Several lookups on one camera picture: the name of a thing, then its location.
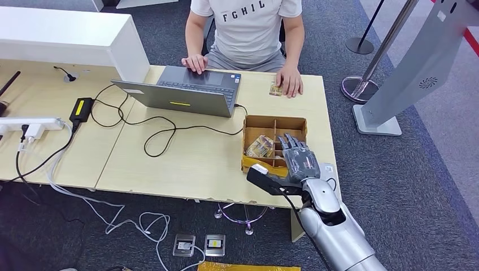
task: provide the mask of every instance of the human hand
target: human hand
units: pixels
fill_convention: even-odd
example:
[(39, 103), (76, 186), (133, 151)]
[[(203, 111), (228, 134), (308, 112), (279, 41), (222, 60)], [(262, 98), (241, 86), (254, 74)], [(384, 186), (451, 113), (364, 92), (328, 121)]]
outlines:
[(196, 54), (189, 56), (187, 58), (181, 59), (181, 64), (188, 69), (191, 69), (194, 72), (197, 72), (199, 75), (204, 72), (204, 69), (208, 66), (208, 58)]
[(276, 85), (281, 84), (283, 95), (287, 95), (288, 98), (294, 98), (298, 93), (303, 94), (303, 81), (296, 65), (285, 64), (276, 74)]

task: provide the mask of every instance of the yellow sticker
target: yellow sticker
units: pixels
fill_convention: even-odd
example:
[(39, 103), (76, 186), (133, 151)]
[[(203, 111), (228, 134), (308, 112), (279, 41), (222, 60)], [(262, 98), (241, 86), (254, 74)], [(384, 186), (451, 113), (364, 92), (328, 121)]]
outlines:
[(177, 106), (191, 106), (189, 103), (179, 103), (179, 102), (170, 102), (170, 104), (175, 104)]
[(81, 108), (83, 107), (83, 103), (84, 103), (84, 101), (81, 100), (80, 103), (78, 104), (78, 107), (76, 108), (75, 116), (78, 116), (80, 114)]

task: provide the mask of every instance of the power adapter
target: power adapter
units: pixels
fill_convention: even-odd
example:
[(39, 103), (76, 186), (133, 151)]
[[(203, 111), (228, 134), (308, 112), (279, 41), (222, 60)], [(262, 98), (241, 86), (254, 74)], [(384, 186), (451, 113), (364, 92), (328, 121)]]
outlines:
[(75, 106), (70, 114), (70, 121), (73, 123), (73, 132), (76, 132), (80, 123), (88, 121), (88, 117), (92, 112), (93, 99), (91, 98), (78, 98)]

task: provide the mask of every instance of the laptop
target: laptop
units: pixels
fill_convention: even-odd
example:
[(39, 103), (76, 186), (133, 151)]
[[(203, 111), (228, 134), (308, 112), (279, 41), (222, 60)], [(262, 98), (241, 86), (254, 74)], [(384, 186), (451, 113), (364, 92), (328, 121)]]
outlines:
[(241, 74), (166, 66), (156, 85), (111, 80), (147, 107), (231, 117)]

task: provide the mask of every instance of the black cable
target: black cable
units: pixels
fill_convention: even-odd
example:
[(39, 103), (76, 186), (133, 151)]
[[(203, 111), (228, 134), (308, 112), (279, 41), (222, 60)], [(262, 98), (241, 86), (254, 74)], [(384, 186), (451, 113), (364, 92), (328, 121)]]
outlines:
[(61, 70), (67, 75), (68, 80), (69, 80), (70, 82), (73, 82), (74, 80), (76, 80), (76, 77), (73, 76), (73, 75), (71, 75), (71, 74), (69, 74), (67, 71), (65, 71), (64, 68), (58, 67), (58, 66), (53, 66), (53, 68), (55, 68), (55, 69), (61, 69)]
[(334, 188), (333, 188), (333, 191), (336, 191), (336, 186), (338, 185), (338, 183), (336, 182), (336, 180), (334, 178), (329, 178), (326, 180), (327, 183), (329, 183), (329, 180), (333, 180), (334, 181)]
[(280, 192), (281, 192), (281, 194), (285, 197), (285, 199), (288, 201), (289, 205), (291, 205), (291, 208), (293, 209), (293, 212), (294, 212), (294, 216), (296, 216), (296, 219), (298, 220), (299, 226), (301, 226), (301, 229), (303, 229), (304, 233), (306, 234), (306, 236), (308, 236), (308, 238), (310, 239), (311, 243), (312, 243), (313, 246), (315, 247), (316, 252), (318, 253), (318, 255), (319, 255), (319, 257), (321, 258), (321, 260), (323, 261), (323, 264), (326, 266), (326, 270), (331, 271), (331, 267), (329, 267), (329, 264), (326, 262), (326, 259), (324, 258), (323, 254), (321, 253), (321, 251), (320, 251), (319, 248), (317, 247), (317, 245), (316, 245), (316, 243), (314, 242), (313, 238), (311, 238), (311, 236), (304, 230), (303, 224), (301, 223), (301, 219), (299, 219), (298, 210), (296, 210), (296, 207), (294, 206), (293, 202), (288, 198), (288, 195), (286, 195), (286, 193), (285, 193), (284, 191), (282, 191), (282, 190), (280, 189)]
[[(73, 135), (75, 133), (75, 131), (78, 129), (79, 127), (79, 123), (74, 123), (73, 125), (73, 128), (72, 128), (72, 135), (70, 136), (70, 139), (68, 140), (68, 143), (62, 147), (59, 151), (62, 151), (64, 150), (66, 147), (68, 147), (68, 145), (71, 143), (72, 139), (73, 139)], [(22, 125), (22, 130), (23, 130), (23, 134), (21, 136), (21, 139), (20, 139), (20, 143), (23, 143), (23, 141), (25, 140), (25, 133), (28, 129), (28, 125)], [(51, 159), (56, 153), (58, 153), (59, 151), (56, 151), (55, 153), (53, 153), (52, 155), (50, 155), (50, 157), (47, 158), (47, 160), (45, 160), (42, 164), (40, 164), (36, 169), (34, 169), (33, 171), (30, 171), (29, 173), (27, 174), (22, 174), (20, 172), (20, 167), (19, 167), (19, 157), (20, 157), (20, 150), (17, 151), (16, 153), (16, 156), (15, 156), (15, 168), (16, 168), (16, 172), (18, 174), (18, 177), (17, 178), (20, 178), (21, 181), (23, 182), (23, 184), (25, 184), (25, 186), (28, 187), (28, 189), (36, 196), (36, 198), (38, 199), (38, 202), (35, 202), (34, 200), (30, 199), (29, 197), (27, 197), (25, 194), (22, 193), (22, 196), (30, 201), (31, 203), (37, 205), (37, 206), (40, 206), (40, 205), (45, 205), (47, 207), (50, 207), (52, 208), (53, 210), (55, 210), (57, 213), (60, 214), (60, 216), (62, 217), (62, 219), (65, 221), (65, 222), (74, 222), (74, 221), (78, 221), (82, 224), (82, 227), (81, 227), (81, 233), (80, 233), (80, 252), (79, 252), (79, 255), (77, 257), (77, 259), (75, 260), (75, 263), (74, 263), (74, 266), (73, 267), (77, 267), (77, 264), (78, 264), (78, 261), (80, 260), (80, 257), (81, 257), (81, 254), (83, 253), (83, 250), (84, 250), (84, 241), (83, 241), (83, 232), (84, 232), (84, 229), (85, 229), (85, 223), (83, 221), (81, 221), (79, 218), (74, 218), (74, 219), (67, 219), (65, 217), (65, 215), (63, 214), (63, 212), (61, 212), (59, 209), (57, 209), (56, 207), (52, 206), (52, 205), (49, 205), (49, 204), (46, 204), (43, 199), (40, 197), (40, 195), (36, 192), (36, 190), (31, 186), (31, 184), (29, 184), (24, 176), (30, 174), (30, 173), (33, 173), (34, 171), (38, 170), (39, 168), (41, 168), (49, 159)]]
[(81, 224), (81, 231), (80, 231), (80, 250), (79, 250), (79, 253), (78, 253), (78, 256), (75, 260), (75, 262), (73, 263), (73, 268), (77, 268), (78, 267), (78, 262), (80, 261), (80, 258), (81, 258), (81, 255), (83, 254), (83, 250), (85, 249), (85, 241), (83, 239), (83, 235), (84, 235), (84, 231), (85, 231), (85, 223), (79, 219), (79, 218), (73, 218), (73, 219), (67, 219), (65, 217), (65, 215), (63, 214), (63, 212), (61, 212), (59, 209), (57, 209), (56, 207), (54, 207), (53, 205), (49, 205), (49, 204), (46, 204), (44, 203), (45, 206), (47, 207), (50, 207), (52, 208), (53, 210), (55, 210), (57, 213), (60, 214), (60, 216), (62, 217), (62, 219), (65, 221), (65, 222), (68, 222), (68, 223), (71, 223), (71, 222), (79, 222)]
[(234, 106), (243, 108), (245, 110), (246, 114), (248, 115), (248, 110), (246, 109), (246, 107), (244, 107), (244, 106), (242, 106), (241, 104), (238, 104), (238, 103), (235, 103)]
[[(241, 131), (243, 131), (243, 129), (241, 128), (239, 131), (235, 132), (235, 133), (229, 133), (229, 132), (224, 132), (224, 131), (220, 131), (220, 130), (217, 130), (215, 128), (212, 128), (212, 127), (208, 127), (208, 126), (204, 126), (204, 125), (195, 125), (195, 126), (190, 126), (190, 127), (177, 127), (176, 124), (171, 121), (170, 119), (166, 118), (166, 117), (163, 117), (163, 116), (154, 116), (154, 117), (150, 117), (146, 120), (142, 120), (142, 121), (139, 121), (139, 122), (136, 122), (136, 123), (129, 123), (126, 119), (125, 119), (125, 114), (123, 112), (123, 110), (121, 109), (121, 107), (125, 104), (125, 102), (127, 101), (128, 99), (128, 94), (127, 96), (125, 97), (125, 99), (122, 101), (122, 103), (120, 104), (120, 106), (114, 106), (114, 105), (111, 105), (111, 104), (108, 104), (108, 103), (105, 103), (101, 100), (98, 99), (98, 97), (100, 96), (100, 94), (102, 94), (105, 90), (107, 90), (108, 88), (114, 86), (114, 84), (112, 85), (109, 85), (109, 86), (106, 86), (105, 88), (103, 88), (102, 90), (100, 90), (100, 92), (95, 96), (94, 98), (94, 101), (95, 102), (99, 102), (101, 104), (104, 104), (105, 106), (108, 106), (108, 107), (111, 107), (111, 108), (115, 108), (117, 109), (117, 112), (118, 112), (118, 116), (120, 117), (120, 120), (118, 120), (116, 123), (114, 124), (102, 124), (100, 123), (97, 119), (95, 119), (94, 115), (93, 115), (93, 110), (91, 111), (91, 116), (92, 116), (92, 119), (93, 121), (95, 121), (98, 125), (102, 126), (102, 127), (105, 127), (105, 128), (110, 128), (110, 127), (114, 127), (114, 126), (117, 126), (118, 124), (120, 124), (122, 121), (128, 125), (138, 125), (138, 124), (142, 124), (142, 123), (145, 123), (147, 121), (150, 121), (150, 120), (153, 120), (153, 119), (163, 119), (163, 120), (166, 120), (167, 122), (171, 123), (173, 125), (173, 128), (170, 128), (170, 129), (164, 129), (164, 130), (160, 130), (154, 134), (152, 134), (151, 136), (149, 136), (149, 138), (146, 139), (145, 143), (143, 144), (143, 151), (145, 152), (146, 155), (148, 155), (149, 157), (152, 157), (152, 158), (156, 158), (156, 157), (159, 157), (159, 156), (162, 156), (166, 150), (168, 149), (168, 146), (169, 144), (171, 143), (171, 140), (173, 139), (173, 136), (175, 135), (176, 131), (178, 130), (188, 130), (188, 129), (194, 129), (194, 128), (205, 128), (205, 129), (209, 129), (209, 130), (212, 130), (212, 131), (215, 131), (217, 133), (221, 133), (221, 134), (227, 134), (227, 135), (230, 135), (230, 136), (234, 136), (234, 135), (237, 135), (239, 134)], [(234, 104), (235, 107), (241, 107), (245, 110), (245, 113), (248, 115), (248, 110), (246, 109), (246, 107), (240, 105), (240, 104), (237, 104), (235, 103)], [(158, 154), (151, 154), (147, 151), (146, 149), (146, 146), (148, 145), (148, 143), (150, 142), (150, 140), (152, 140), (155, 136), (157, 136), (158, 134), (161, 134), (161, 133), (165, 133), (165, 132), (171, 132), (173, 131), (173, 133), (171, 133), (171, 135), (169, 136), (169, 139), (165, 145), (165, 147), (163, 148), (163, 150), (158, 153)]]
[(38, 165), (36, 168), (32, 169), (31, 171), (29, 171), (29, 172), (27, 172), (27, 173), (25, 173), (25, 174), (18, 175), (18, 177), (15, 177), (15, 178), (13, 178), (13, 179), (5, 180), (5, 182), (16, 181), (16, 180), (18, 180), (18, 179), (20, 179), (20, 178), (23, 178), (23, 177), (25, 177), (25, 176), (28, 176), (28, 175), (32, 174), (33, 172), (39, 170), (39, 169), (40, 169), (41, 167), (43, 167), (51, 158), (53, 158), (53, 156), (55, 156), (57, 153), (59, 153), (59, 152), (63, 151), (64, 149), (66, 149), (66, 148), (72, 143), (72, 141), (73, 141), (73, 135), (74, 135), (74, 133), (72, 133), (72, 135), (70, 136), (68, 142), (67, 142), (63, 147), (59, 148), (59, 149), (56, 150), (54, 153), (52, 153), (50, 156), (48, 156), (48, 158), (45, 159), (45, 161), (43, 161), (43, 162), (42, 162), (40, 165)]

